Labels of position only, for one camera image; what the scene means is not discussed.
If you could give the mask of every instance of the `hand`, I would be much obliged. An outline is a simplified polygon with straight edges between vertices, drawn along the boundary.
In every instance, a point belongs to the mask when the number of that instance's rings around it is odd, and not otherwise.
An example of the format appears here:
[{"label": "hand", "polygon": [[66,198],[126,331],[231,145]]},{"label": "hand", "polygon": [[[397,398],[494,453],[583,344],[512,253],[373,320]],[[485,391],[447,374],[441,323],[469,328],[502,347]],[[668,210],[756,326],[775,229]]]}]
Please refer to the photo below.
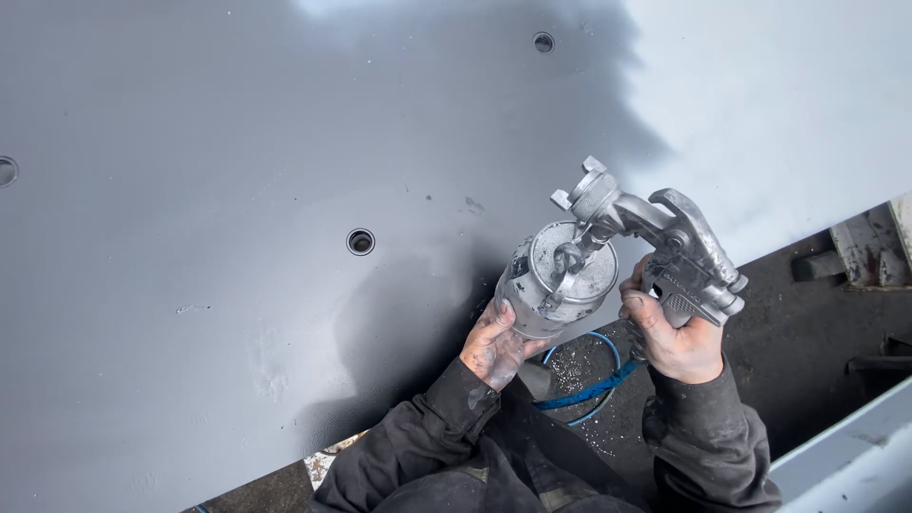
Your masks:
[{"label": "hand", "polygon": [[657,371],[687,384],[711,382],[724,368],[722,328],[697,316],[677,330],[672,328],[658,301],[639,289],[649,257],[651,254],[644,256],[634,267],[633,276],[621,283],[624,306],[617,315],[639,325],[646,338],[649,363]]},{"label": "hand", "polygon": [[492,299],[478,318],[459,355],[472,372],[497,392],[516,375],[526,358],[547,346],[550,340],[528,340],[510,330],[516,313],[510,301],[494,305]]}]

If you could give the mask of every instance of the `threaded hole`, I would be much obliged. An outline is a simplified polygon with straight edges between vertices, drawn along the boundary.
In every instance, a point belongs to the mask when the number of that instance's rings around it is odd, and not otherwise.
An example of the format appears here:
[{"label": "threaded hole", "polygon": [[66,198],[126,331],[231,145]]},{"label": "threaded hole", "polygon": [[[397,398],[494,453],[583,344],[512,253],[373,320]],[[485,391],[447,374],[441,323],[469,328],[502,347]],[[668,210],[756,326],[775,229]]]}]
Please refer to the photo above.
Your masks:
[{"label": "threaded hole", "polygon": [[535,49],[541,54],[550,54],[554,51],[554,38],[547,32],[539,32],[534,38]]},{"label": "threaded hole", "polygon": [[368,230],[352,230],[348,234],[348,251],[355,255],[362,256],[370,253],[374,248],[374,235]]},{"label": "threaded hole", "polygon": [[0,188],[7,187],[16,181],[19,176],[19,167],[16,161],[9,157],[0,157]]}]

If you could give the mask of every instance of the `concrete floor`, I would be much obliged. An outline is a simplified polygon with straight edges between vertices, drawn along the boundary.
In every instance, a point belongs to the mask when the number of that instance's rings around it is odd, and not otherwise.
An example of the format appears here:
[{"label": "concrete floor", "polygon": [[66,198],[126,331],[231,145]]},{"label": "concrete floor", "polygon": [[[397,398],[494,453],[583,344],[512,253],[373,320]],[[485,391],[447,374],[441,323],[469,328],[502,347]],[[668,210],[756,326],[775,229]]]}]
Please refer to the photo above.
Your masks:
[{"label": "concrete floor", "polygon": [[[746,308],[726,327],[724,350],[741,391],[767,425],[776,458],[838,422],[871,397],[845,363],[877,354],[885,333],[912,334],[912,292],[846,292],[837,278],[793,283],[790,263],[833,247],[827,232],[741,267],[751,279]],[[628,342],[612,326],[600,330],[624,358]],[[594,337],[556,351],[553,392],[598,381],[611,368],[610,353]],[[652,384],[643,371],[621,385],[606,407],[575,431],[645,494],[653,488],[652,458],[640,438],[640,415]],[[558,411],[562,420],[585,410]],[[311,493],[303,465],[294,464],[204,503],[211,513],[302,511]]]}]

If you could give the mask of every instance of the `person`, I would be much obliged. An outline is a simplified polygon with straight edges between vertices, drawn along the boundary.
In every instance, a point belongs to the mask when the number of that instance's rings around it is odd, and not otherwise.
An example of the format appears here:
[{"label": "person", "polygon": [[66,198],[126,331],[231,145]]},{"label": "person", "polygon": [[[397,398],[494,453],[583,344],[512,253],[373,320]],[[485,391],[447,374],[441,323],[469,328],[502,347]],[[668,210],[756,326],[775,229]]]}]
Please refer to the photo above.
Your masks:
[{"label": "person", "polygon": [[[656,394],[643,412],[655,458],[654,506],[673,511],[773,511],[770,448],[741,404],[722,328],[693,317],[675,330],[639,291],[646,258],[619,287],[622,319],[642,329]],[[311,497],[328,513],[649,511],[587,443],[535,409],[513,376],[547,340],[510,330],[508,302],[489,304],[465,346],[424,394],[400,403],[343,451]]]}]

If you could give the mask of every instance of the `dark jacket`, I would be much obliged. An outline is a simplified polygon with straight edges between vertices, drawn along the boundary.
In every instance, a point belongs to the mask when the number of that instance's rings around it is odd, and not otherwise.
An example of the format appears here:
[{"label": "dark jacket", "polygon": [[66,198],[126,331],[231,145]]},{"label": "dark jacket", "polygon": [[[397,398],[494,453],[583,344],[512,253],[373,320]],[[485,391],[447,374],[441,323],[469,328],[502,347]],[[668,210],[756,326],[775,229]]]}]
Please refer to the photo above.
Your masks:
[{"label": "dark jacket", "polygon": [[[766,429],[741,404],[728,363],[699,385],[649,374],[656,395],[643,438],[656,455],[662,507],[778,508]],[[336,458],[308,511],[648,511],[582,438],[531,402],[519,380],[497,393],[456,359],[427,393],[393,408]]]}]

